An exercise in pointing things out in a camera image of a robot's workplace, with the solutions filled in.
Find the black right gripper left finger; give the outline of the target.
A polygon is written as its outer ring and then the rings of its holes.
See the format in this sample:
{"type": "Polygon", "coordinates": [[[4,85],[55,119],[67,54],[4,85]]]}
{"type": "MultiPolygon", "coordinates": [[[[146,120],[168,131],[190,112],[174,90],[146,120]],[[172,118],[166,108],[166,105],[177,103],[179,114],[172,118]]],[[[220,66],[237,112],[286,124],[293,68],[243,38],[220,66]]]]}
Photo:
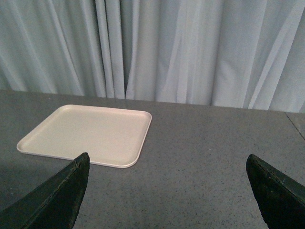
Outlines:
{"type": "Polygon", "coordinates": [[[2,229],[71,229],[86,191],[90,169],[82,153],[57,174],[0,213],[2,229]]]}

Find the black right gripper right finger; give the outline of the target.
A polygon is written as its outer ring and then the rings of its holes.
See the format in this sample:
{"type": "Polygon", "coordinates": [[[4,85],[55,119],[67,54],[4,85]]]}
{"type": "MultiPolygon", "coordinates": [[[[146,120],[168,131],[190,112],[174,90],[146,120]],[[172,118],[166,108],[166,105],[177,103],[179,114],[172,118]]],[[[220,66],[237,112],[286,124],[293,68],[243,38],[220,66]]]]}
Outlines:
{"type": "Polygon", "coordinates": [[[246,172],[264,222],[270,229],[305,227],[305,187],[256,155],[246,172]]]}

